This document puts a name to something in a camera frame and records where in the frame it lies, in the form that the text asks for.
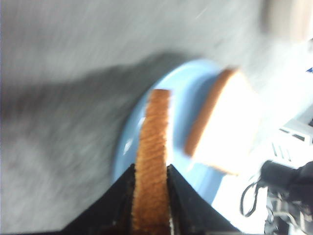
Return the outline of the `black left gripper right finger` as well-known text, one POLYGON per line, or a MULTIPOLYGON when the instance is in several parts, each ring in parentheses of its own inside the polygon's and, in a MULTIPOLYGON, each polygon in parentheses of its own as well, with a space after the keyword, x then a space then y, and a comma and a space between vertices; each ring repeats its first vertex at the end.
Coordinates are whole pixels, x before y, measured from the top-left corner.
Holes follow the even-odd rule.
POLYGON ((237 228, 202 199, 173 165, 167 167, 167 186, 173 234, 237 234, 237 228))

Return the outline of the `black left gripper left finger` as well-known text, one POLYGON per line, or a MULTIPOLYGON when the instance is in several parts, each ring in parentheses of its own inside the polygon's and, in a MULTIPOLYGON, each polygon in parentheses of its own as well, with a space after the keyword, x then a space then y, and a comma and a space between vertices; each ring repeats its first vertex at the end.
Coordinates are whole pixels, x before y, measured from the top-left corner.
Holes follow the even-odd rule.
POLYGON ((62 229, 64 235, 130 235, 134 164, 89 208, 62 229))

